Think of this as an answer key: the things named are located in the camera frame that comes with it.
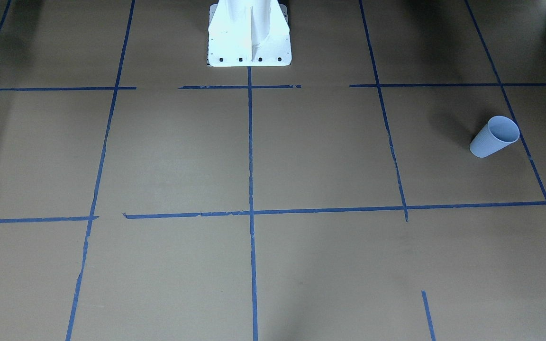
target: light blue cup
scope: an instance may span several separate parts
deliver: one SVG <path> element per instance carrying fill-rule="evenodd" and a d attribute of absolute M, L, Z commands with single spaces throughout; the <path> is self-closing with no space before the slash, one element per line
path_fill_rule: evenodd
<path fill-rule="evenodd" d="M 519 128 L 510 118 L 494 116 L 475 136 L 469 149 L 478 158 L 500 151 L 519 139 Z"/>

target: white plastic object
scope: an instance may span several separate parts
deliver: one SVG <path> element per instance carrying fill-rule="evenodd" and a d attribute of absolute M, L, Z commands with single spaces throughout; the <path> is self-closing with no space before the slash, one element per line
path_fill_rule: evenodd
<path fill-rule="evenodd" d="M 288 9 L 277 0 L 219 0 L 210 7 L 208 64 L 285 66 L 292 61 Z"/>
<path fill-rule="evenodd" d="M 519 128 L 510 118 L 494 116 L 475 136 L 469 149 L 478 158 L 496 153 L 519 139 Z"/>

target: white bracket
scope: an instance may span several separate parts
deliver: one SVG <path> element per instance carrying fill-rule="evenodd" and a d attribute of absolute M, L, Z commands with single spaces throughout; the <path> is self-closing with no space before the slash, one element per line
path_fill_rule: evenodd
<path fill-rule="evenodd" d="M 292 61 L 288 8 L 277 0 L 219 0 L 210 7 L 208 64 L 285 66 Z"/>

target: gray floor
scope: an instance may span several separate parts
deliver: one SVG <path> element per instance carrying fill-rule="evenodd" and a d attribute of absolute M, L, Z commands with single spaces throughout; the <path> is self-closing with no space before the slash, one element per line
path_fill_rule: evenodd
<path fill-rule="evenodd" d="M 0 341 L 546 340 L 546 1 L 211 3 L 0 0 Z"/>

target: plastic cup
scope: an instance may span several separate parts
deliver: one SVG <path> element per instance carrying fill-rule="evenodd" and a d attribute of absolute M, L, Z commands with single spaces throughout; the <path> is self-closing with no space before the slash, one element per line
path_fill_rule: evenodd
<path fill-rule="evenodd" d="M 478 158 L 500 151 L 519 139 L 519 128 L 510 118 L 494 116 L 475 136 L 469 149 Z"/>

